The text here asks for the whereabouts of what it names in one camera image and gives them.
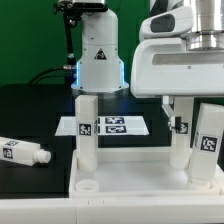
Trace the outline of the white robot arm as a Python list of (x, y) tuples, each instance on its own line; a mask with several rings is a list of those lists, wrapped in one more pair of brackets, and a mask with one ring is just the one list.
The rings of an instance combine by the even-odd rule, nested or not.
[[(141, 24), (130, 85), (137, 98), (161, 97), (177, 129), (181, 118), (170, 108), (171, 97), (224, 95), (224, 0), (167, 0), (164, 7)], [(104, 13), (83, 20), (76, 86), (86, 92), (125, 87), (117, 32)]]

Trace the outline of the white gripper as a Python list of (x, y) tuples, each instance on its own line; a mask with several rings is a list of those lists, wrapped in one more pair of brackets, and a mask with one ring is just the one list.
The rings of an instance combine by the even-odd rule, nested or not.
[(147, 39), (136, 48), (131, 92), (137, 98), (162, 97), (171, 130), (181, 130), (172, 96), (223, 96), (224, 50), (187, 51), (181, 38)]

